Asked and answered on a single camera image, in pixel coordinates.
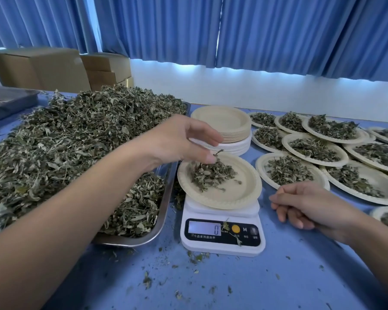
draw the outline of human hand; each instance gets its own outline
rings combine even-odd
[[[279,221],[299,229],[318,228],[326,236],[347,243],[350,230],[367,215],[314,182],[281,186],[269,197]]]
[[[216,157],[212,152],[188,140],[195,138],[217,146],[223,141],[218,131],[210,125],[184,115],[173,115],[152,130],[134,140],[155,159],[155,166],[164,163],[194,160],[212,164]]]

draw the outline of wall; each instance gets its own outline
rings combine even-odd
[[[131,61],[135,86],[190,103],[388,122],[388,83]]]

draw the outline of forearm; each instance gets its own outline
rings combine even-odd
[[[388,227],[366,217],[351,232],[349,245],[372,273],[388,287]]]
[[[111,152],[0,233],[0,309],[39,309],[52,295],[137,178],[155,166],[138,145]]]

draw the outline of button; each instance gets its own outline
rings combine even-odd
[[[257,228],[252,227],[252,228],[250,229],[250,234],[252,234],[252,235],[257,235],[258,233],[259,233],[259,230],[258,230]]]
[[[240,228],[239,228],[238,225],[233,225],[233,226],[231,227],[231,230],[232,230],[233,232],[237,233],[237,234],[240,232]]]

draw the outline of stack of white plates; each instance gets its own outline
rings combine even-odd
[[[190,139],[192,142],[197,143],[209,150],[212,151],[220,151],[224,150],[224,152],[230,153],[232,155],[240,156],[247,152],[247,150],[250,148],[250,141],[252,139],[252,133],[249,132],[249,136],[246,139],[243,139],[241,141],[237,141],[236,143],[221,143],[217,147],[211,146],[204,141],[198,140],[198,139]]]
[[[223,136],[223,143],[235,143],[250,136],[252,120],[245,112],[225,106],[209,105],[192,112],[191,117],[204,121]]]

